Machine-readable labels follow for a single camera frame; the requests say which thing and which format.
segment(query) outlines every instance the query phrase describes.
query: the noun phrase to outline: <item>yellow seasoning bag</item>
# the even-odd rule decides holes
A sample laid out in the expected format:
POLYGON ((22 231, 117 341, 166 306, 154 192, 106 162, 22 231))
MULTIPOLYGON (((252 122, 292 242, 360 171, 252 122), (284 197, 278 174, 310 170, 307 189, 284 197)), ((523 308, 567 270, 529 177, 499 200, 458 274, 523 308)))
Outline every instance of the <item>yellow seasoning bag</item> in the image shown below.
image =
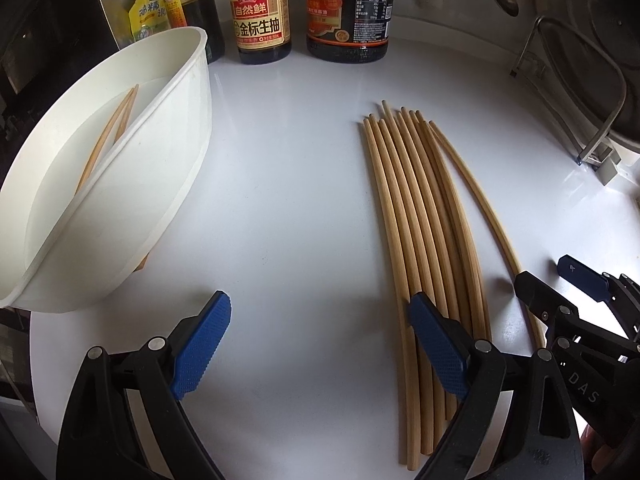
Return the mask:
POLYGON ((129 11, 135 41, 170 28, 163 0, 135 0, 129 11))

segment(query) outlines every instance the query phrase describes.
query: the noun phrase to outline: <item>metal screw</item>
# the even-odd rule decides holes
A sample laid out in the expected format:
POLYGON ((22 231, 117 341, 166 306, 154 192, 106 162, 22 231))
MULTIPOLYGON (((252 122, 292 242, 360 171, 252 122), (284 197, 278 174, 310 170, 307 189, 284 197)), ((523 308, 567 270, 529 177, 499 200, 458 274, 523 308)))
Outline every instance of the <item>metal screw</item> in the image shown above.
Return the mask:
POLYGON ((89 351, 86 353, 86 356, 89 359, 97 359, 102 355, 102 348, 99 346, 94 346, 93 348, 89 348, 89 351))
POLYGON ((546 348, 538 350, 538 357, 543 361, 551 361, 551 352, 546 348))
POLYGON ((164 348, 164 337, 155 337, 147 345, 149 350, 161 350, 164 348))
POLYGON ((476 350, 482 352, 483 354, 488 354, 491 351, 491 343, 485 341, 484 339, 479 339, 476 341, 476 350))

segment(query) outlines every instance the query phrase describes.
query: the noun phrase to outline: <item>blue gripper pad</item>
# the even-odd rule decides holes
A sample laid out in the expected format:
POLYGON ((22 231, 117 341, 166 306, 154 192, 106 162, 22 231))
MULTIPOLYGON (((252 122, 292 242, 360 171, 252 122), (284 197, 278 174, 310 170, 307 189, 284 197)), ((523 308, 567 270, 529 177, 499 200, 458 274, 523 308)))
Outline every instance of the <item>blue gripper pad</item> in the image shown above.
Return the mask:
POLYGON ((228 295, 217 292, 196 321, 196 327, 175 357, 171 392, 177 400, 182 400, 184 394, 198 387, 209 361, 225 335, 226 327, 231 322, 231 300, 228 295))
POLYGON ((607 279, 568 254, 558 260, 558 276, 579 288, 593 301, 599 303, 611 299, 607 279))
POLYGON ((466 361, 440 323, 442 316, 425 303, 429 299, 414 294, 409 303, 409 321, 424 348, 440 383, 449 393, 464 400, 469 391, 466 383, 466 361))

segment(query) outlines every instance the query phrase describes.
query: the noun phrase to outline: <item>white plastic bowl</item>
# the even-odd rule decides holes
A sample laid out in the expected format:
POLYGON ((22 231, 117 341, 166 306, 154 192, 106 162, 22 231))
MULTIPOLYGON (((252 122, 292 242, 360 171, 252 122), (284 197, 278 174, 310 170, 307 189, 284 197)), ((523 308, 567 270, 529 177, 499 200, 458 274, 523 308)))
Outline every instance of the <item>white plastic bowl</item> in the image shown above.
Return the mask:
POLYGON ((85 74, 42 117, 0 190, 0 306, 89 306, 152 249, 209 145, 206 39, 200 28, 183 27, 134 43, 85 74), (74 196, 98 136, 136 84, 129 127, 113 147, 108 139, 74 196))

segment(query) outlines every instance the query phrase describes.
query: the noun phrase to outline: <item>white table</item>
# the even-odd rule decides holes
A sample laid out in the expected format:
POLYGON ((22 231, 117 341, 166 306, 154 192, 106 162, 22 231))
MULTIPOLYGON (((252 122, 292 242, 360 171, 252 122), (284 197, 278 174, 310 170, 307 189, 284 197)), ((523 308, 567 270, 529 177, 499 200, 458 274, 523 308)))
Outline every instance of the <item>white table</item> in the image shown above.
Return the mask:
MULTIPOLYGON (((404 40, 392 40, 375 64, 337 65, 309 56, 296 39, 276 64, 242 66, 231 55, 210 66, 209 152, 145 269, 101 304, 33 314, 34 394, 54 440, 91 346, 137 349, 221 289, 232 299, 231 325, 183 406, 227 478, 415 476, 398 465, 392 274, 358 132, 382 99, 435 120, 522 265, 577 303, 581 317, 620 332, 603 305, 555 276, 552 262, 569 253, 598 271, 640 278, 636 204, 572 161, 543 107, 507 70, 404 40)), ((462 195, 494 343, 530 354, 507 270, 462 195)), ((484 452, 481 462, 490 459, 484 452)))

